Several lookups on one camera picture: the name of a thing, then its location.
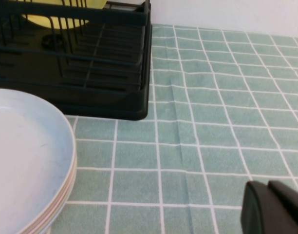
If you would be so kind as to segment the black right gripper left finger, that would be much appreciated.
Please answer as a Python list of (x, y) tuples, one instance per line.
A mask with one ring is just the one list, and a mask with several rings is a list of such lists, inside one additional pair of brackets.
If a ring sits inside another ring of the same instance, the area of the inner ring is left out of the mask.
[(298, 234), (298, 216), (290, 215), (268, 184), (245, 185), (241, 212), (244, 234)]

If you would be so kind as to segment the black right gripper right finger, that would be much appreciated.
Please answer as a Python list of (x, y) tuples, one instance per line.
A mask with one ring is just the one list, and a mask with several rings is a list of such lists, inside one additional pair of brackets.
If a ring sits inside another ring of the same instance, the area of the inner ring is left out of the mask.
[(298, 192), (277, 180), (270, 180), (268, 188), (278, 197), (287, 212), (298, 216)]

